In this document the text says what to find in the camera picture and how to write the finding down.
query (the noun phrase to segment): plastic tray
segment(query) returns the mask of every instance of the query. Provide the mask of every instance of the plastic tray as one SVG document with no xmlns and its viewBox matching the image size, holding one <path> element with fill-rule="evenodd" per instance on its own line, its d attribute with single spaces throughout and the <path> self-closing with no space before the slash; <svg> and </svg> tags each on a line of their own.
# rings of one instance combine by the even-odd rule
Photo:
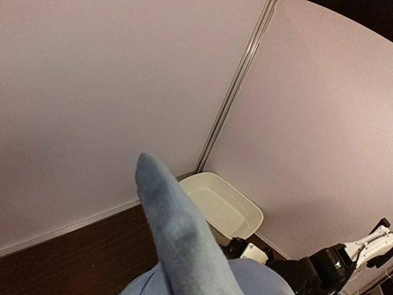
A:
<svg viewBox="0 0 393 295">
<path fill-rule="evenodd" d="M 233 237 L 247 239 L 262 224 L 260 208 L 217 174 L 202 172 L 180 185 L 204 214 L 220 245 L 226 246 Z"/>
</svg>

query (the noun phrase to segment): metal wall trim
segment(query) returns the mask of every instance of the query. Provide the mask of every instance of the metal wall trim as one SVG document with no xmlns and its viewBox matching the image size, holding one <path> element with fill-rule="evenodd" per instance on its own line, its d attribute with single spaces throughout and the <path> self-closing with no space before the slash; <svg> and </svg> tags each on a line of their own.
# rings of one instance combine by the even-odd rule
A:
<svg viewBox="0 0 393 295">
<path fill-rule="evenodd" d="M 225 95 L 224 101 L 210 130 L 208 139 L 206 140 L 202 153 L 198 159 L 198 162 L 196 163 L 193 174 L 201 173 L 204 166 L 206 165 L 210 153 L 229 115 L 233 100 L 236 98 L 237 94 L 239 94 L 244 78 L 246 77 L 246 74 L 255 57 L 255 54 L 257 53 L 257 49 L 259 47 L 262 35 L 268 29 L 269 24 L 273 19 L 274 11 L 278 2 L 279 0 L 267 0 L 265 5 L 263 6 L 257 24 L 251 34 L 249 42 L 247 43 L 246 49 L 243 52 L 243 56 L 240 59 L 238 68 L 236 69 L 235 75 L 233 76 L 227 94 Z"/>
</svg>

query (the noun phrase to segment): black mechanical part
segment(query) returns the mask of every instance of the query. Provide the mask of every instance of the black mechanical part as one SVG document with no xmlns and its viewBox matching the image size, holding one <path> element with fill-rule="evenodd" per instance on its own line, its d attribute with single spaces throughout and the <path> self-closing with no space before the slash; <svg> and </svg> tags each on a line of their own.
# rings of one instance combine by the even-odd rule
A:
<svg viewBox="0 0 393 295">
<path fill-rule="evenodd" d="M 393 257 L 393 248 L 390 249 L 388 252 L 386 252 L 384 255 L 377 256 L 373 259 L 370 259 L 367 262 L 367 267 L 371 269 L 372 267 L 376 267 L 379 269 L 381 266 L 383 266 L 387 261 L 389 261 Z"/>
<path fill-rule="evenodd" d="M 230 240 L 228 247 L 229 253 L 233 259 L 239 258 L 244 250 L 247 248 L 248 242 L 242 238 L 233 238 Z"/>
<path fill-rule="evenodd" d="M 373 228 L 373 230 L 370 232 L 370 235 L 376 231 L 380 226 L 385 226 L 387 228 L 390 228 L 391 223 L 384 217 L 379 221 L 379 223 Z"/>
<path fill-rule="evenodd" d="M 356 269 L 345 251 L 344 244 L 325 248 L 310 256 L 320 281 L 320 289 L 324 294 L 340 292 Z"/>
<path fill-rule="evenodd" d="M 325 295 L 321 292 L 318 274 L 309 257 L 299 261 L 270 261 L 266 265 L 278 273 L 296 295 Z"/>
</svg>

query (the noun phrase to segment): white machine part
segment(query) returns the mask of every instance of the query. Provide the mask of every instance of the white machine part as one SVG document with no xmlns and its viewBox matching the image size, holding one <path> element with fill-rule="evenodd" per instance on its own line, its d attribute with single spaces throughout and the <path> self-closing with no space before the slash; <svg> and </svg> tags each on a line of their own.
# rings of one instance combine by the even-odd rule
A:
<svg viewBox="0 0 393 295">
<path fill-rule="evenodd" d="M 252 259 L 261 264 L 266 264 L 269 257 L 253 243 L 249 243 L 247 248 L 241 253 L 240 259 Z"/>
<path fill-rule="evenodd" d="M 365 238 L 352 243 L 344 243 L 344 245 L 348 256 L 356 262 L 356 268 L 359 268 L 367 261 L 384 255 L 393 247 L 393 233 L 386 226 L 379 226 Z"/>
</svg>

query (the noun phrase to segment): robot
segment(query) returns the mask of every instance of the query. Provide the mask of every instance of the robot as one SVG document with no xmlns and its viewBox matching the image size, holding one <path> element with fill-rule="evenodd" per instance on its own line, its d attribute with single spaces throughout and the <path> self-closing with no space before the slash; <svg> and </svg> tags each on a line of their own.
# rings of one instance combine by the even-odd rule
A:
<svg viewBox="0 0 393 295">
<path fill-rule="evenodd" d="M 273 269 L 297 295 L 337 295 L 360 266 L 380 268 L 393 257 L 389 227 L 383 218 L 365 238 L 324 248 L 298 261 L 277 261 L 271 249 L 262 251 L 240 238 L 232 239 L 228 248 L 233 258 L 253 259 Z"/>
</svg>

